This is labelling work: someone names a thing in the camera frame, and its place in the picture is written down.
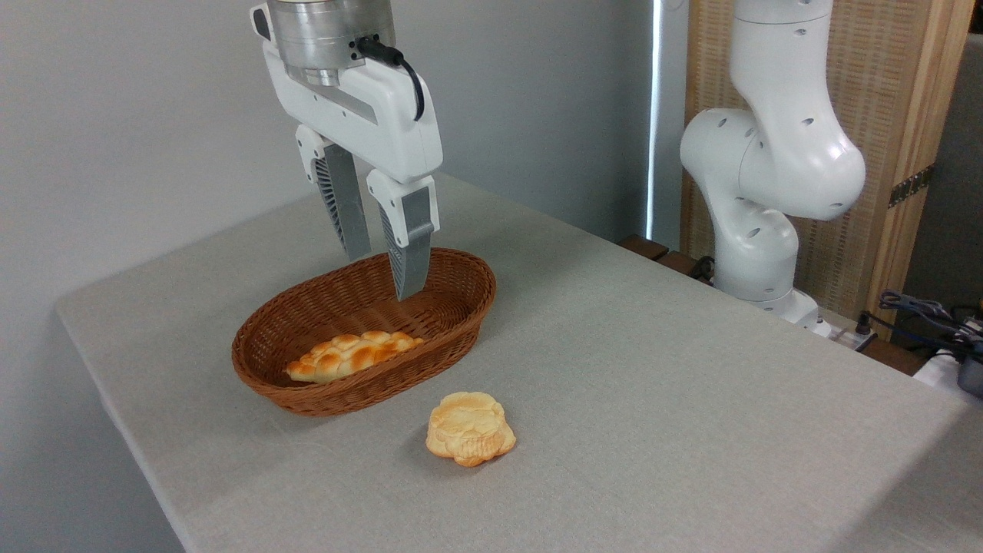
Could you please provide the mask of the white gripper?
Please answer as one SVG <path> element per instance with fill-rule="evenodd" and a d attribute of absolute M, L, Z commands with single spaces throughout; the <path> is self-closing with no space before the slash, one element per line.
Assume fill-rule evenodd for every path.
<path fill-rule="evenodd" d="M 250 21 L 275 94 L 301 123 L 306 177 L 346 255 L 357 261 L 371 252 L 354 154 L 376 168 L 366 185 L 379 204 L 397 298 L 420 293 L 440 228 L 435 179 L 427 175 L 443 153 L 427 84 L 362 53 L 364 45 L 396 43 L 390 5 L 260 4 Z"/>

